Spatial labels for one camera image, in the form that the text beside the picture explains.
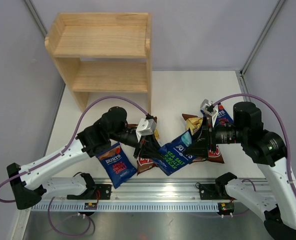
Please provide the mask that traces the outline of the Burts sea salt vinegar bag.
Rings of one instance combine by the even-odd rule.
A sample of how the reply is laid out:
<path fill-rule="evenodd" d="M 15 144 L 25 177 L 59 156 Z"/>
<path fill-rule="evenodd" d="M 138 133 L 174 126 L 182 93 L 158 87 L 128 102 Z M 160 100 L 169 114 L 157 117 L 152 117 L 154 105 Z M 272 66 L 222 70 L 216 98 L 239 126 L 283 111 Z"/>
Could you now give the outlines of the Burts sea salt vinegar bag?
<path fill-rule="evenodd" d="M 190 130 L 187 130 L 172 142 L 163 145 L 158 150 L 161 157 L 154 158 L 153 161 L 169 176 L 184 166 L 191 164 L 197 158 L 197 156 L 184 153 L 191 144 L 192 134 Z"/>

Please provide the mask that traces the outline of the Burts spicy chilli bag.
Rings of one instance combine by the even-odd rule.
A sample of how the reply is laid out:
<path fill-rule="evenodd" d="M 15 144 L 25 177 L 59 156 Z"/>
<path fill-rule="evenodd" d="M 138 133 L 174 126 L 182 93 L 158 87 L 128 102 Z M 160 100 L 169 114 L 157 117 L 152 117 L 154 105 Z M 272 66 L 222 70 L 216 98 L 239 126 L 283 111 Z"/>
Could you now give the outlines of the Burts spicy chilli bag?
<path fill-rule="evenodd" d="M 137 169 L 123 152 L 119 142 L 112 145 L 108 150 L 96 155 L 96 158 L 104 167 L 114 189 L 117 189 L 137 172 Z"/>
<path fill-rule="evenodd" d="M 215 126 L 222 126 L 224 124 L 232 124 L 233 123 L 233 119 L 230 117 L 230 115 L 228 114 L 228 112 L 225 110 L 225 108 L 223 107 L 223 105 L 221 103 L 219 103 L 218 105 L 218 117 L 216 119 L 215 122 Z"/>

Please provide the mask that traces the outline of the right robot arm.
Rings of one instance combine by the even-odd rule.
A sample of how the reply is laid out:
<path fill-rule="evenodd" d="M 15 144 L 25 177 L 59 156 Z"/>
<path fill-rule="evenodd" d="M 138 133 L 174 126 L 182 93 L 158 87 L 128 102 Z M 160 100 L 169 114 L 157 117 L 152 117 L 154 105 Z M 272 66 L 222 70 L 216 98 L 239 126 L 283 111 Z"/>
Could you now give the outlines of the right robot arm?
<path fill-rule="evenodd" d="M 275 240 L 296 240 L 296 183 L 287 164 L 289 151 L 284 139 L 263 128 L 261 110 L 244 101 L 233 106 L 233 123 L 215 125 L 217 112 L 205 100 L 200 129 L 192 136 L 186 154 L 200 157 L 219 144 L 240 144 L 242 150 L 265 176 L 275 200 L 269 201 L 228 172 L 215 179 L 218 197 L 236 199 L 255 213 Z"/>

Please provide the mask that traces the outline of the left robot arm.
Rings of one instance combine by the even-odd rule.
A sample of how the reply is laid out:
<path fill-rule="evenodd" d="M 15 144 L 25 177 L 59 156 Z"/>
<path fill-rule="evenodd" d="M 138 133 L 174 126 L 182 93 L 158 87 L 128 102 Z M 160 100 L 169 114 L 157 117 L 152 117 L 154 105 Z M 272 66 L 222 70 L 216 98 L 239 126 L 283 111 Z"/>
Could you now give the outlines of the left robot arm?
<path fill-rule="evenodd" d="M 53 179 L 62 170 L 108 151 L 116 141 L 134 148 L 134 157 L 158 156 L 160 145 L 155 136 L 157 118 L 146 114 L 138 124 L 127 122 L 127 112 L 119 106 L 110 108 L 94 124 L 74 133 L 61 149 L 30 164 L 7 166 L 14 202 L 25 210 L 46 198 L 95 200 L 100 191 L 89 173 L 71 178 Z"/>

